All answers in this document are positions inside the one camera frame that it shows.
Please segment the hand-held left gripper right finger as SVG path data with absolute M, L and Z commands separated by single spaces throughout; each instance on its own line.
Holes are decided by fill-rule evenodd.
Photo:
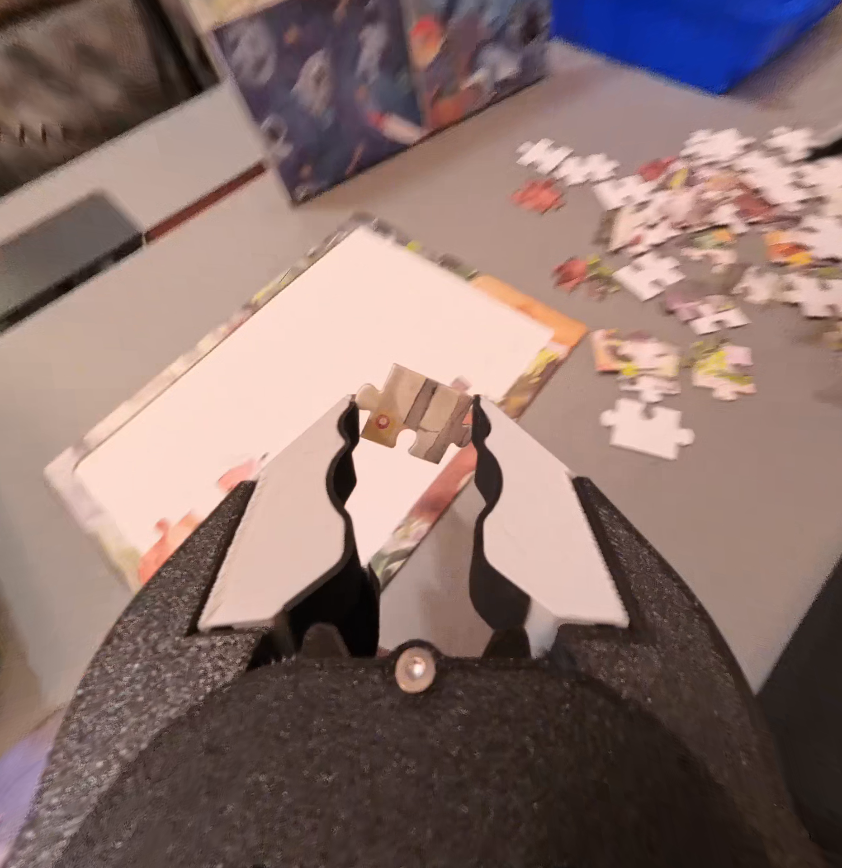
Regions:
M 471 443 L 482 498 L 473 531 L 470 601 L 495 635 L 521 635 L 542 657 L 562 627 L 629 628 L 577 481 L 498 406 L 476 397 Z

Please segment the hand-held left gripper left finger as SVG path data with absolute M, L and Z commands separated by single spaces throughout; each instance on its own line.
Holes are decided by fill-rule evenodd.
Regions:
M 359 441 L 359 408 L 345 396 L 264 467 L 198 632 L 269 627 L 295 651 L 311 627 L 329 624 L 349 655 L 376 655 L 378 582 L 361 561 L 347 510 Z

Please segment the yellow and grey puzzle piece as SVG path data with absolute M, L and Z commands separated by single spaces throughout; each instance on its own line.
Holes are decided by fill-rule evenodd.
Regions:
M 362 385 L 356 406 L 368 413 L 361 436 L 393 449 L 405 431 L 415 439 L 410 455 L 440 463 L 451 446 L 471 440 L 472 396 L 394 363 L 381 387 Z

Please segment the cardboard puzzle frame tray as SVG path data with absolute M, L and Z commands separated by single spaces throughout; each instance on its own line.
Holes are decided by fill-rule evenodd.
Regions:
M 519 418 L 588 327 L 379 220 L 356 218 L 45 468 L 135 594 L 163 517 L 202 520 L 219 476 L 267 462 L 394 363 Z

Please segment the pile of puzzle pieces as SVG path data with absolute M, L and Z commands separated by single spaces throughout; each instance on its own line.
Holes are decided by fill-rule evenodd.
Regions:
M 590 333 L 596 371 L 624 392 L 600 417 L 610 446 L 673 461 L 695 441 L 664 405 L 682 385 L 720 402 L 756 393 L 752 350 L 732 341 L 751 324 L 748 307 L 828 322 L 821 340 L 842 363 L 842 136 L 699 129 L 623 176 L 607 155 L 547 138 L 517 145 L 515 161 L 530 174 L 513 193 L 519 207 L 554 212 L 587 186 L 601 208 L 592 254 L 555 266 L 557 288 L 657 302 L 696 338 L 680 348 L 645 331 Z

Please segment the dark desk inset panel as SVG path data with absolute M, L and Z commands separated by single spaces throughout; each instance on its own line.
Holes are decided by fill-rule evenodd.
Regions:
M 0 334 L 138 251 L 145 232 L 90 193 L 0 242 Z

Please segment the adjacent grey desk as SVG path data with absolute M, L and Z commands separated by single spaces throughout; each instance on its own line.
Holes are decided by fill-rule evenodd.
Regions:
M 140 251 L 262 170 L 251 122 L 219 85 L 1 197 L 0 242 L 101 192 L 144 230 Z

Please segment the orange corner puzzle piece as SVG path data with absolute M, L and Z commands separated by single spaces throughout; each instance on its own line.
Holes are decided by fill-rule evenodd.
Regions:
M 193 512 L 188 512 L 176 522 L 171 522 L 165 517 L 157 521 L 155 524 L 157 539 L 138 562 L 137 576 L 142 586 L 149 582 L 174 552 L 197 530 L 201 522 L 202 519 Z

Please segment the black dimpled chair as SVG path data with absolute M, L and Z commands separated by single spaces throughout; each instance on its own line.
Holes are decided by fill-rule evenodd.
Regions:
M 842 555 L 758 698 L 796 813 L 842 866 Z

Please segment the printed puzzle box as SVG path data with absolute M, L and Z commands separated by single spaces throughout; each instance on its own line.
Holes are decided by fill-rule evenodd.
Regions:
M 210 44 L 294 204 L 542 80 L 551 3 L 221 2 Z

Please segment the blue plastic bin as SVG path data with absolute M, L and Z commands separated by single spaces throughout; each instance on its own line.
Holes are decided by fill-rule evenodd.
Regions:
M 839 1 L 554 1 L 551 36 L 724 94 L 809 34 Z

